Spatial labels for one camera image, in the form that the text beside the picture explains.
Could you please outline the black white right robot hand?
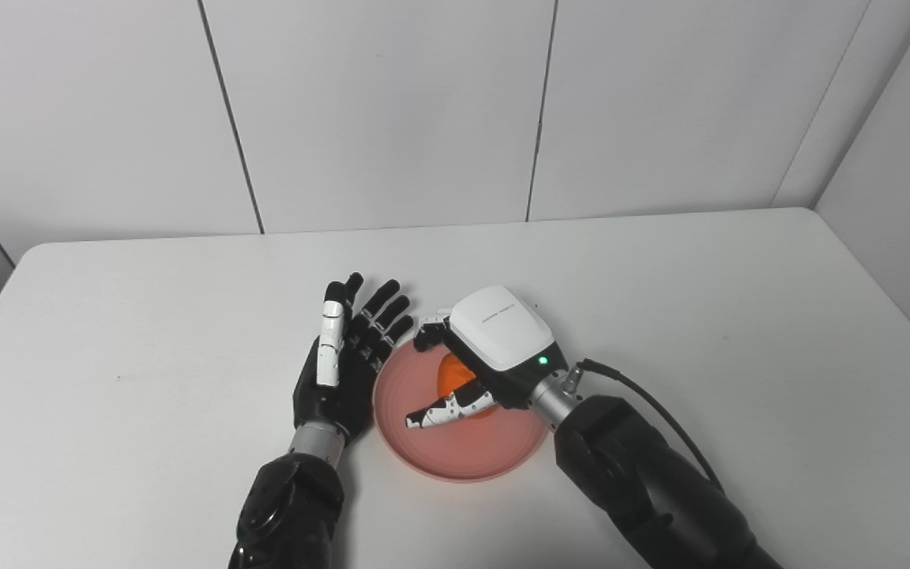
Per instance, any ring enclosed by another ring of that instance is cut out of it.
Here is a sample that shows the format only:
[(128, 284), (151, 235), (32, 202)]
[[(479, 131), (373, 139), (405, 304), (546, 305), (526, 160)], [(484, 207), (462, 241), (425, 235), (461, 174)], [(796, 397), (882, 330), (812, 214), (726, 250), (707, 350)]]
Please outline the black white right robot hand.
[(473, 292), (420, 324), (417, 352), (443, 345), (473, 379), (405, 417), (407, 428), (434, 428), (501, 406), (531, 410), (552, 431), (579, 404), (566, 390), (570, 364), (534, 307), (503, 285)]

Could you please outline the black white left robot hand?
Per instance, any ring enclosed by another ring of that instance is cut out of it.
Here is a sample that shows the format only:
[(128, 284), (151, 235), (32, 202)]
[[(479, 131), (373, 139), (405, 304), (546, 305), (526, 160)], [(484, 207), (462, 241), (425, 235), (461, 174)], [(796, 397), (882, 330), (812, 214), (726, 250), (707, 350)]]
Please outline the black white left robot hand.
[(398, 341), (414, 327), (408, 296), (400, 282), (388, 280), (357, 305), (363, 275), (329, 282), (322, 302), (321, 330), (308, 350), (294, 388), (293, 424), (338, 428), (347, 444), (372, 421), (372, 396), (378, 375)]

